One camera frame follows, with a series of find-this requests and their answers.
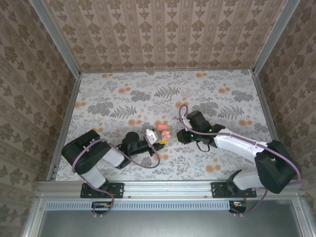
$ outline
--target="wall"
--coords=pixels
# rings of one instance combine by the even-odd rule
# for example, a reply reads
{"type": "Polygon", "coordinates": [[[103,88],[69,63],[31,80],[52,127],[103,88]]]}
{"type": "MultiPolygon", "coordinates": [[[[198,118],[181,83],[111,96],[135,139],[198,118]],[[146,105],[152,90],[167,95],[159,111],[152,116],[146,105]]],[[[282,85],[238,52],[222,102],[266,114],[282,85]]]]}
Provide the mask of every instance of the wall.
{"type": "Polygon", "coordinates": [[[316,219],[316,1],[301,0],[259,74],[316,219]]]}
{"type": "Polygon", "coordinates": [[[0,0],[0,236],[19,236],[74,78],[27,0],[0,0]]]}
{"type": "Polygon", "coordinates": [[[82,71],[250,68],[285,0],[45,0],[82,71]]]}

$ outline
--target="patterned mat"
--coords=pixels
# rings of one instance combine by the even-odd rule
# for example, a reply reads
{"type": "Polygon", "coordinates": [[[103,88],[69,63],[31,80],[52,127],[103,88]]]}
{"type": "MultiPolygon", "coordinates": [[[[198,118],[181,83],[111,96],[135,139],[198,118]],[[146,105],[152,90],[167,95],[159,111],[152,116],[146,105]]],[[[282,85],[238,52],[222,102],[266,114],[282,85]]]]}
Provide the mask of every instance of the patterned mat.
{"type": "MultiPolygon", "coordinates": [[[[130,164],[118,170],[104,160],[97,167],[116,181],[227,179],[238,169],[255,167],[226,150],[211,147],[203,153],[195,143],[179,143],[176,133],[183,128],[178,120],[182,104],[189,106],[189,112],[201,111],[211,124],[255,140],[271,140],[250,71],[234,70],[83,74],[66,143],[94,129],[117,145],[126,132],[143,136],[145,129],[164,123],[172,139],[159,151],[161,164],[156,169],[130,164]]],[[[148,153],[133,158],[147,166],[157,162],[148,153]]],[[[80,178],[62,158],[56,180],[80,178]]]]}

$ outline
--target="gray leaf pattern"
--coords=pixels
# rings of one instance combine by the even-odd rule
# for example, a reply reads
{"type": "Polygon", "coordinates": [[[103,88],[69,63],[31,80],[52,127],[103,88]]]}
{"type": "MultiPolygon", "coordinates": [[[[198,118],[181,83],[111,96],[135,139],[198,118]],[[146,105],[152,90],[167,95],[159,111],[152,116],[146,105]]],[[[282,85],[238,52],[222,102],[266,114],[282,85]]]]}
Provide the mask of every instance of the gray leaf pattern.
{"type": "MultiPolygon", "coordinates": [[[[212,147],[210,152],[202,153],[195,143],[179,143],[176,133],[183,126],[178,110],[186,104],[189,112],[201,111],[211,124],[224,125],[245,137],[270,141],[255,91],[251,73],[245,70],[82,74],[66,143],[94,129],[118,145],[130,131],[143,139],[146,129],[164,123],[169,126],[171,140],[158,151],[161,163],[157,168],[143,169],[131,163],[118,170],[105,160],[99,161],[97,167],[111,181],[227,179],[236,170],[250,169],[255,164],[226,150],[212,147]]],[[[6,134],[3,139],[16,136],[9,127],[1,129],[6,134]]],[[[158,161],[148,153],[132,158],[145,166],[158,161]]],[[[28,181],[23,175],[17,180],[21,184],[28,181]]],[[[56,180],[80,178],[62,158],[56,180]]]]}

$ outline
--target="pink object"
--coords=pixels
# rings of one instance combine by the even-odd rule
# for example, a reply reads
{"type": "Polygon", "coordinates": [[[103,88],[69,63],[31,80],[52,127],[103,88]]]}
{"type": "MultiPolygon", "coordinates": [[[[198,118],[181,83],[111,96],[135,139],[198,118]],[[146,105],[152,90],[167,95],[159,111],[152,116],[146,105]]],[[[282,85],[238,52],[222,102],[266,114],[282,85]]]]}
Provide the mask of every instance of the pink object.
{"type": "Polygon", "coordinates": [[[157,130],[158,130],[158,132],[168,131],[169,130],[169,126],[166,125],[166,124],[158,124],[157,125],[157,130]]]}
{"type": "Polygon", "coordinates": [[[161,139],[162,140],[170,140],[170,138],[171,138],[171,135],[170,135],[170,132],[169,131],[163,131],[162,133],[161,133],[161,139]]]}

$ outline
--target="pink cable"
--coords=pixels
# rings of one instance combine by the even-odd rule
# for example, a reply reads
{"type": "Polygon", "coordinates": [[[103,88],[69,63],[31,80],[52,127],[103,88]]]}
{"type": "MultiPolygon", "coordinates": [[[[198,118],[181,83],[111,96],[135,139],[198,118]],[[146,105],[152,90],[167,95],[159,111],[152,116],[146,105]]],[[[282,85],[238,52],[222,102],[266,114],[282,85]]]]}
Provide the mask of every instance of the pink cable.
{"type": "MultiPolygon", "coordinates": [[[[301,173],[300,173],[300,171],[298,170],[298,168],[295,166],[295,164],[294,164],[293,162],[291,162],[291,161],[290,161],[288,158],[286,158],[285,156],[279,154],[278,152],[275,152],[274,150],[272,150],[272,149],[270,149],[270,148],[268,148],[268,147],[265,147],[265,146],[263,146],[263,145],[261,145],[261,144],[258,144],[258,143],[254,142],[254,141],[251,141],[251,140],[248,140],[248,139],[246,139],[246,138],[237,136],[237,135],[235,135],[235,134],[230,134],[230,133],[225,133],[225,132],[198,132],[198,131],[194,131],[194,130],[190,129],[188,126],[186,126],[186,125],[184,124],[183,119],[182,119],[182,116],[181,116],[181,110],[182,110],[183,107],[186,107],[186,112],[184,113],[184,116],[187,116],[187,115],[188,115],[189,107],[188,107],[187,105],[182,105],[182,106],[180,107],[180,109],[179,109],[179,120],[180,120],[180,122],[182,123],[182,125],[183,125],[187,130],[189,130],[190,132],[195,133],[195,134],[198,134],[198,135],[211,135],[211,136],[222,135],[222,136],[231,136],[231,137],[235,137],[235,138],[237,138],[237,139],[240,139],[240,140],[242,140],[242,141],[244,141],[244,142],[247,142],[247,143],[249,143],[249,144],[251,144],[251,145],[256,145],[257,147],[260,147],[260,148],[262,148],[262,149],[265,149],[265,150],[267,150],[268,152],[270,152],[270,153],[276,155],[277,157],[280,157],[282,160],[284,160],[285,162],[287,162],[287,163],[295,170],[295,172],[296,172],[296,174],[297,174],[297,180],[296,180],[295,182],[293,182],[293,183],[289,183],[288,185],[294,185],[294,184],[300,183],[300,181],[301,181],[301,173]]],[[[260,199],[259,202],[255,205],[255,207],[252,208],[251,210],[245,212],[245,213],[241,213],[240,215],[247,215],[247,214],[250,214],[251,212],[253,212],[253,211],[259,206],[259,204],[263,201],[263,199],[266,197],[267,193],[268,193],[268,190],[266,189],[265,193],[262,195],[261,199],[260,199]]]]}
{"type": "MultiPolygon", "coordinates": [[[[154,153],[156,154],[156,156],[157,156],[157,158],[158,158],[158,163],[157,163],[156,165],[154,165],[154,166],[144,166],[144,165],[142,165],[142,164],[139,164],[139,163],[135,162],[132,158],[130,158],[129,156],[127,156],[126,154],[124,154],[123,152],[121,152],[121,151],[120,151],[116,146],[114,146],[111,142],[109,142],[109,141],[106,140],[106,139],[100,138],[100,139],[95,140],[94,142],[90,143],[90,144],[77,156],[77,158],[75,159],[75,161],[74,161],[74,163],[73,163],[73,165],[72,165],[72,172],[74,172],[74,173],[76,172],[76,171],[75,171],[75,166],[76,166],[76,164],[78,163],[79,159],[83,156],[83,154],[86,153],[93,145],[95,145],[96,143],[99,143],[99,142],[106,142],[106,143],[108,143],[108,144],[110,145],[110,147],[112,147],[113,149],[117,150],[119,153],[121,153],[121,154],[122,154],[124,157],[126,157],[128,160],[130,160],[131,162],[133,162],[134,164],[136,164],[136,165],[138,165],[138,166],[140,166],[140,167],[142,167],[142,168],[147,168],[147,169],[156,168],[156,167],[160,164],[160,156],[158,155],[158,153],[157,153],[156,149],[154,148],[154,146],[148,141],[148,139],[147,139],[147,137],[146,137],[146,134],[145,134],[144,138],[145,138],[146,142],[148,143],[149,147],[150,147],[151,149],[153,149],[154,153]]],[[[112,208],[113,205],[114,205],[114,196],[113,196],[111,193],[109,193],[109,192],[107,192],[107,191],[105,191],[105,190],[102,190],[102,189],[98,189],[98,188],[93,187],[82,175],[80,175],[80,174],[78,174],[78,175],[79,175],[79,177],[80,177],[81,179],[83,179],[83,180],[87,183],[87,185],[88,185],[90,188],[92,188],[93,190],[96,190],[96,191],[98,191],[98,192],[105,193],[105,194],[107,194],[107,195],[109,195],[109,196],[111,197],[111,205],[110,205],[109,209],[108,209],[105,213],[103,213],[103,215],[108,214],[109,211],[111,210],[111,208],[112,208]]]]}

